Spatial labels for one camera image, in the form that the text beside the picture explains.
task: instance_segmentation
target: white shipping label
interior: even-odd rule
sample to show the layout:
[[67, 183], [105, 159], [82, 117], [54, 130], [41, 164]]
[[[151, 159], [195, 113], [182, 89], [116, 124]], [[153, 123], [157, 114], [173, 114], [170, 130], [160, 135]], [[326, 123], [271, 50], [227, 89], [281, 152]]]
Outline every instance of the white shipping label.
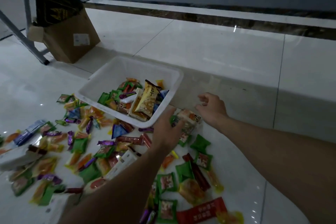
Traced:
[[73, 45], [74, 46], [90, 45], [89, 34], [74, 34]]

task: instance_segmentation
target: person's right hand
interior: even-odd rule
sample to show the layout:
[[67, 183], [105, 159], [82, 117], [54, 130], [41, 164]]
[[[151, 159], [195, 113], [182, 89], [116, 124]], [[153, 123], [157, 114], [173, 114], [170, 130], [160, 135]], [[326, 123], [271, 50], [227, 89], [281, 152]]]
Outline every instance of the person's right hand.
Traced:
[[196, 110], [199, 111], [207, 124], [218, 129], [219, 122], [223, 117], [228, 117], [225, 103], [219, 96], [209, 92], [198, 95], [202, 105], [198, 104]]

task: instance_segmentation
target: white box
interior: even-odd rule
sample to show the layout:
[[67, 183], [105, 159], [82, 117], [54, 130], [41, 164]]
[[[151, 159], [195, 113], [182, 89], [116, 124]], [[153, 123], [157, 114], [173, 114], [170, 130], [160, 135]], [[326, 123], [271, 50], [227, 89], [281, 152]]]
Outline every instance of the white box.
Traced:
[[[97, 103], [103, 92], [109, 93], [126, 81], [126, 77], [140, 80], [145, 86], [145, 80], [155, 83], [155, 80], [164, 80], [165, 90], [169, 90], [157, 111], [146, 122], [137, 120], [123, 113], [117, 112]], [[123, 120], [139, 128], [152, 126], [161, 113], [166, 109], [175, 95], [183, 79], [183, 72], [174, 67], [162, 65], [152, 61], [143, 61], [124, 56], [114, 57], [109, 63], [96, 71], [89, 81], [75, 94], [80, 100], [92, 105], [105, 113], [109, 113], [117, 119]]]

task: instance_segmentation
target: red snack wrapper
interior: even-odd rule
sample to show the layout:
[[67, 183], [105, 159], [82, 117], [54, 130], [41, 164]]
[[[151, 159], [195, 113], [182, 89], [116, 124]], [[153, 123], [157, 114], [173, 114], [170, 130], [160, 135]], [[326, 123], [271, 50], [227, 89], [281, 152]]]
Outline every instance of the red snack wrapper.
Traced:
[[142, 145], [143, 139], [141, 137], [127, 137], [127, 136], [118, 136], [115, 139], [116, 142], [127, 142], [137, 145]]
[[139, 138], [143, 140], [147, 148], [149, 148], [152, 145], [152, 140], [148, 137], [146, 133], [143, 133]]
[[210, 189], [210, 184], [208, 183], [208, 181], [205, 179], [204, 175], [202, 174], [200, 168], [198, 167], [197, 164], [194, 163], [193, 158], [191, 157], [191, 155], [188, 153], [184, 156], [182, 156], [183, 160], [185, 162], [190, 161], [191, 164], [191, 169], [192, 172], [194, 173], [195, 176], [195, 180], [197, 181], [199, 187], [203, 190], [203, 191], [207, 191], [208, 189]]
[[189, 210], [177, 212], [176, 216], [179, 224], [196, 224], [227, 212], [223, 199], [219, 197]]

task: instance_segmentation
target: hand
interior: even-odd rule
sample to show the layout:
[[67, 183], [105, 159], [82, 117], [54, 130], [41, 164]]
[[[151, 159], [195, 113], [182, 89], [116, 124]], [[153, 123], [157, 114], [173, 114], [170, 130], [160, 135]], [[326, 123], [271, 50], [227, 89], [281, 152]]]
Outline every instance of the hand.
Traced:
[[151, 148], [160, 149], [168, 155], [179, 142], [182, 135], [184, 121], [180, 120], [175, 127], [171, 127], [170, 117], [174, 114], [176, 107], [167, 107], [154, 124], [153, 142]]
[[198, 95], [198, 98], [203, 103], [202, 105], [198, 104], [196, 110], [199, 111], [207, 124], [218, 129], [221, 118], [228, 117], [224, 101], [209, 92]]

